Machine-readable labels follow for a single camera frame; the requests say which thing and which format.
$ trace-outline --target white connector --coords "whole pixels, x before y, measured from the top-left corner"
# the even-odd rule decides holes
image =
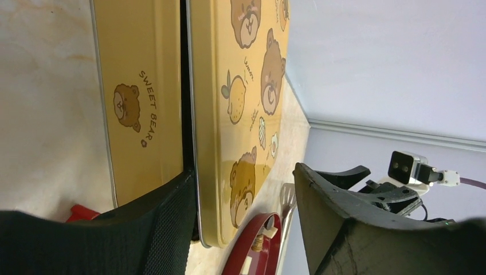
[[[442,180],[438,181],[437,184],[444,185],[444,186],[458,186],[461,184],[461,176],[459,173],[452,170],[444,170],[439,171],[439,173],[443,174]]]

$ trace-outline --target white wall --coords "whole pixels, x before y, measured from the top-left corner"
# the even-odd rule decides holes
[[[486,140],[486,1],[291,1],[287,74],[312,119]]]
[[[395,150],[423,155],[432,166],[442,170],[456,170],[463,177],[486,182],[485,153],[320,129],[311,129],[304,162],[315,170],[329,172],[339,172],[364,165],[371,170],[371,175],[367,179],[379,180],[387,174],[391,153]],[[440,217],[461,221],[471,217],[486,217],[486,190],[483,189],[467,185],[433,186],[422,199],[428,208],[429,219]],[[422,209],[417,209],[411,215],[414,219],[423,217]],[[308,274],[298,211],[292,220],[283,267],[283,275],[291,274]]]

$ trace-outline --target wall trim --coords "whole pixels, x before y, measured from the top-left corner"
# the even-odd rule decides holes
[[[311,128],[486,153],[486,142],[363,125],[308,119]]]

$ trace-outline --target beige marble surface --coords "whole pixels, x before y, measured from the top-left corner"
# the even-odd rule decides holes
[[[0,1],[0,209],[113,208],[89,1]]]
[[[246,225],[250,218],[257,213],[281,212],[280,188],[285,182],[293,183],[292,171],[295,163],[304,160],[310,126],[286,81],[284,87],[285,98],[280,126],[279,155],[243,225]],[[243,228],[244,226],[240,227],[237,236],[240,235]],[[192,244],[186,274],[221,274],[235,241],[236,238],[225,249],[216,247],[206,249],[200,243]]]

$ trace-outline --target lemon leaf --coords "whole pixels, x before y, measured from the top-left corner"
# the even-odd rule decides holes
[[[226,76],[226,85],[231,88],[231,77],[228,70],[228,75]]]
[[[228,99],[228,98],[229,98],[229,88],[228,88],[228,86],[223,85],[223,86],[221,87],[221,94],[223,94],[223,97],[224,97],[225,99]]]

